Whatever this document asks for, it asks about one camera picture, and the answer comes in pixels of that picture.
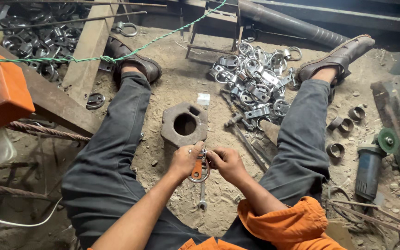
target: sandy ground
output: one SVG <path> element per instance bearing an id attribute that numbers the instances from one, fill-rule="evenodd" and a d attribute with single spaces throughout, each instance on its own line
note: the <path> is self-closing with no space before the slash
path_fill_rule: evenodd
<path id="1" fill-rule="evenodd" d="M 131 47 L 138 48 L 169 31 L 161 28 L 143 27 L 139 34 L 133 38 L 119 38 Z M 138 146 L 131 168 L 137 169 L 138 181 L 146 190 L 150 190 L 166 172 L 174 151 L 174 148 L 165 144 L 160 136 L 163 111 L 182 101 L 196 104 L 197 93 L 205 93 L 211 95 L 210 106 L 208 108 L 203 107 L 208 112 L 206 148 L 224 146 L 239 150 L 247 171 L 254 179 L 259 180 L 263 175 L 259 166 L 255 164 L 252 156 L 237 135 L 223 127 L 223 123 L 231 118 L 231 112 L 225 100 L 219 95 L 222 85 L 207 78 L 210 66 L 218 59 L 220 54 L 207 52 L 197 55 L 192 53 L 190 58 L 186 60 L 184 58 L 186 49 L 176 42 L 186 46 L 188 36 L 189 33 L 185 32 L 183 40 L 180 34 L 176 33 L 153 43 L 140 52 L 141 55 L 153 58 L 161 64 L 163 76 L 152 85 L 153 93 L 143 126 L 145 140 Z M 289 46 L 301 47 L 302 60 L 288 62 L 289 67 L 298 67 L 303 62 L 319 58 L 326 53 L 303 48 L 298 45 L 299 42 L 302 41 L 292 42 L 285 46 L 253 42 L 253 46 L 258 45 L 266 51 Z M 231 47 L 231 39 L 206 35 L 197 35 L 194 43 L 217 49 L 230 49 Z M 367 113 L 365 120 L 355 124 L 355 129 L 348 136 L 344 137 L 338 131 L 327 134 L 327 143 L 341 143 L 346 150 L 341 162 L 336 165 L 330 162 L 331 179 L 328 185 L 342 186 L 353 198 L 356 198 L 354 196 L 354 181 L 358 166 L 356 147 L 367 135 L 379 132 L 381 129 L 381 120 L 371 94 L 370 84 L 386 78 L 388 76 L 387 71 L 398 57 L 399 53 L 389 53 L 380 49 L 369 51 L 350 65 L 352 75 L 336 88 L 335 100 L 328 107 L 327 123 L 336 115 L 347 117 L 347 111 L 354 106 L 363 105 Z M 114 98 L 117 91 L 117 86 L 112 80 L 112 74 L 99 71 L 93 90 L 106 96 L 106 104 L 94 111 L 100 119 L 103 119 L 109 100 Z M 360 95 L 353 96 L 355 91 L 359 92 Z M 295 94 L 296 92 L 287 89 L 286 100 L 292 101 Z M 256 137 L 256 133 L 244 132 L 244 134 L 249 134 L 250 140 Z M 11 136 L 18 150 L 16 160 L 18 162 L 39 162 L 40 167 L 34 173 L 29 174 L 27 178 L 23 177 L 27 168 L 18 169 L 16 178 L 10 186 L 43 193 L 44 177 L 46 176 L 47 192 L 52 190 L 52 196 L 60 197 L 59 188 L 53 189 L 53 186 L 64 174 L 81 146 L 76 148 L 73 144 L 71 145 L 70 141 L 51 138 L 42 139 L 41 143 L 34 136 L 21 133 L 11 133 Z M 264 144 L 264 146 L 269 149 L 272 147 L 272 143 Z M 155 167 L 151 165 L 154 160 L 158 161 Z M 387 156 L 384 159 L 381 170 L 379 192 L 385 197 L 382 206 L 389 212 L 392 209 L 398 209 L 399 211 L 395 215 L 400 218 L 400 187 L 399 190 L 394 192 L 389 187 L 390 183 L 400 180 L 400 173 L 397 171 L 393 156 Z M 9 172 L 8 169 L 0 170 L 0 185 L 7 181 Z M 324 197 L 326 197 L 328 185 L 324 187 Z M 222 236 L 235 219 L 238 201 L 243 198 L 242 193 L 236 187 L 227 183 L 218 172 L 213 171 L 206 181 L 208 209 L 203 211 L 196 207 L 200 200 L 200 185 L 187 180 L 176 189 L 168 207 L 186 225 L 197 228 L 200 232 L 208 235 Z M 45 201 L 7 197 L 2 202 L 0 218 L 18 223 L 40 222 L 50 212 L 48 205 L 49 202 Z M 330 218 L 340 218 L 341 221 L 347 222 L 332 209 L 330 209 Z M 378 216 L 378 218 L 387 221 L 381 216 Z M 371 224 L 352 225 L 348 222 L 346 224 L 352 233 L 353 243 L 359 249 L 392 249 L 392 245 L 398 239 L 397 234 L 382 227 L 378 228 Z M 65 209 L 55 212 L 52 221 L 37 228 L 24 229 L 0 224 L 0 249 L 72 248 L 75 243 L 75 235 L 73 229 L 65 230 L 69 225 L 70 221 L 66 218 Z"/>

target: angle grinder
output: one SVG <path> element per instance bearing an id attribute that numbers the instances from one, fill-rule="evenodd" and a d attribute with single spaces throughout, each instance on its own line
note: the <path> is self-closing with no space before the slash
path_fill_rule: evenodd
<path id="1" fill-rule="evenodd" d="M 370 135 L 359 145 L 359 168 L 355 187 L 357 195 L 371 202 L 376 198 L 382 158 L 387 153 L 395 153 L 398 147 L 397 135 L 391 128 L 381 129 L 379 133 Z"/>

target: person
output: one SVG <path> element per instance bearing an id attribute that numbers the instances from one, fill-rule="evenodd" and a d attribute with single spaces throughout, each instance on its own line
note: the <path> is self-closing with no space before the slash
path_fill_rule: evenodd
<path id="1" fill-rule="evenodd" d="M 118 94 L 100 129 L 63 177 L 68 217 L 84 249 L 93 250 L 262 250 L 343 249 L 326 236 L 328 224 L 319 202 L 329 180 L 325 120 L 330 83 L 350 72 L 348 65 L 374 45 L 362 35 L 297 70 L 302 82 L 279 131 L 278 154 L 259 182 L 246 171 L 237 151 L 207 152 L 211 166 L 235 185 L 245 200 L 222 237 L 210 237 L 178 220 L 166 203 L 191 174 L 203 142 L 175 151 L 167 173 L 147 193 L 130 169 L 151 95 L 161 76 L 153 60 L 132 55 L 122 61 Z M 106 54 L 132 51 L 109 38 Z"/>

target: iron block with hole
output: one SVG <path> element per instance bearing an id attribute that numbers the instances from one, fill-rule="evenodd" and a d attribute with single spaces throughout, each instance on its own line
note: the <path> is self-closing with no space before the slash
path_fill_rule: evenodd
<path id="1" fill-rule="evenodd" d="M 182 102 L 163 111 L 161 137 L 176 148 L 205 141 L 207 133 L 208 113 L 205 110 Z"/>

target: orange electrical box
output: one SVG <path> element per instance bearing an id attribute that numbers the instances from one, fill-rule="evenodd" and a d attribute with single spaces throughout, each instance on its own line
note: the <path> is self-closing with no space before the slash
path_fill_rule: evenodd
<path id="1" fill-rule="evenodd" d="M 26 79 L 20 67 L 0 63 L 0 127 L 35 112 Z"/>

